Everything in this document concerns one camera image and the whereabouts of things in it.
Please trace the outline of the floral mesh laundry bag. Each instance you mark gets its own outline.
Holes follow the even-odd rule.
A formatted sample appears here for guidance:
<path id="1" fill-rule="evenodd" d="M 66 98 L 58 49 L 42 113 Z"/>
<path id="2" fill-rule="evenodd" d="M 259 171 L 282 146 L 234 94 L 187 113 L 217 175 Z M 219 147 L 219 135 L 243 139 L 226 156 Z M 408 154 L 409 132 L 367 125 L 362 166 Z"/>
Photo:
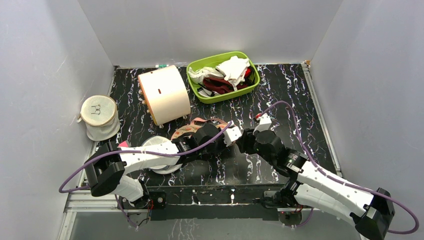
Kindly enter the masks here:
<path id="1" fill-rule="evenodd" d="M 171 140 L 174 140 L 178 137 L 183 136 L 183 134 L 195 133 L 199 128 L 201 128 L 206 123 L 213 124 L 218 129 L 223 129 L 228 125 L 228 123 L 220 118 L 209 118 L 203 119 L 200 117 L 194 118 L 188 125 L 184 125 L 178 128 L 170 137 Z"/>

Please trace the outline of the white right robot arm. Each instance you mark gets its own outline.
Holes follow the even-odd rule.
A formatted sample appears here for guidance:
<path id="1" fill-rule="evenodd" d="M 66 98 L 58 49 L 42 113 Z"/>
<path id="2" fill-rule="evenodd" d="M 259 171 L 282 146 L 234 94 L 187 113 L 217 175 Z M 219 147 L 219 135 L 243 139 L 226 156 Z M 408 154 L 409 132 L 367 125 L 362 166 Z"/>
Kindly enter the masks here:
<path id="1" fill-rule="evenodd" d="M 235 143 L 242 153 L 259 155 L 288 178 L 279 191 L 265 191 L 255 203 L 267 208 L 309 206 L 346 221 L 369 240 L 385 238 L 395 215 L 385 189 L 371 194 L 349 187 L 341 177 L 314 166 L 305 154 L 285 147 L 271 130 L 245 130 Z"/>

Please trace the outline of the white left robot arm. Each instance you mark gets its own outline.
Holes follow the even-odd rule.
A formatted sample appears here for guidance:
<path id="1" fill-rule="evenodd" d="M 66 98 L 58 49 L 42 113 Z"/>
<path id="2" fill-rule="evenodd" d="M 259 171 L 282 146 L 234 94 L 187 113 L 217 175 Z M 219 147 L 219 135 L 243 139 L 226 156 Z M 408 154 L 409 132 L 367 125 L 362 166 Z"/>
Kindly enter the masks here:
<path id="1" fill-rule="evenodd" d="M 231 123 L 223 128 L 207 123 L 196 130 L 184 127 L 174 139 L 156 144 L 118 148 L 104 144 L 86 161 L 90 193 L 93 197 L 114 194 L 144 208 L 150 193 L 145 183 L 129 177 L 130 173 L 165 166 L 164 173 L 170 174 L 185 163 L 220 153 L 241 136 L 240 129 Z"/>

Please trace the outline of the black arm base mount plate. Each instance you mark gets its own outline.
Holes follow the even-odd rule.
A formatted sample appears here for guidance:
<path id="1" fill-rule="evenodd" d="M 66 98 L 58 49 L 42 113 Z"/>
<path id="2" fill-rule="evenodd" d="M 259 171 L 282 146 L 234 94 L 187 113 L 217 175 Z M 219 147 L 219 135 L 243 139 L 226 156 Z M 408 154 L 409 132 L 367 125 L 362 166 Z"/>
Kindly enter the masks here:
<path id="1" fill-rule="evenodd" d="M 299 206 L 272 208 L 260 202 L 260 198 L 271 197 L 281 188 L 281 184 L 150 186 L 150 203 L 141 208 L 121 196 L 118 199 L 136 220 L 142 219 L 141 213 L 150 213 L 152 221 L 260 219 L 299 224 L 303 219 Z"/>

